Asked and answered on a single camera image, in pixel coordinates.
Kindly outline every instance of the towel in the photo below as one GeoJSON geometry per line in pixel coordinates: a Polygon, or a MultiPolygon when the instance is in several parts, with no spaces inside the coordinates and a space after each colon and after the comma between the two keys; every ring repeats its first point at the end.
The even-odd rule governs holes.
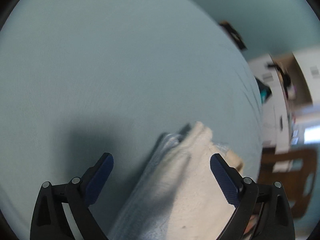
{"type": "MultiPolygon", "coordinates": [[[[186,138],[143,176],[121,210],[112,240],[216,239],[230,219],[228,204],[210,169],[221,153],[212,131],[197,122],[186,138]]],[[[244,163],[232,150],[222,154],[240,173],[244,163]]]]}

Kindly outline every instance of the bed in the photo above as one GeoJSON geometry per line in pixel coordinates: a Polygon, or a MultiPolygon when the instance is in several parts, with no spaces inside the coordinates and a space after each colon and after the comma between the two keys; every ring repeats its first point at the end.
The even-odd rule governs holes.
{"type": "Polygon", "coordinates": [[[195,121],[257,178],[257,83],[189,0],[20,0],[0,31],[0,88],[0,209],[21,240],[41,184],[103,152],[115,166],[90,210],[107,234],[159,136],[195,121]]]}

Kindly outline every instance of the wall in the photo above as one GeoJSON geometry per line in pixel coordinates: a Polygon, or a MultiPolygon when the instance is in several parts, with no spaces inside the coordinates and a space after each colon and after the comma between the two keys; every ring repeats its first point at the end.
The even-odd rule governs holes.
{"type": "Polygon", "coordinates": [[[305,0],[193,0],[215,21],[241,34],[249,60],[320,44],[320,22],[305,0]]]}

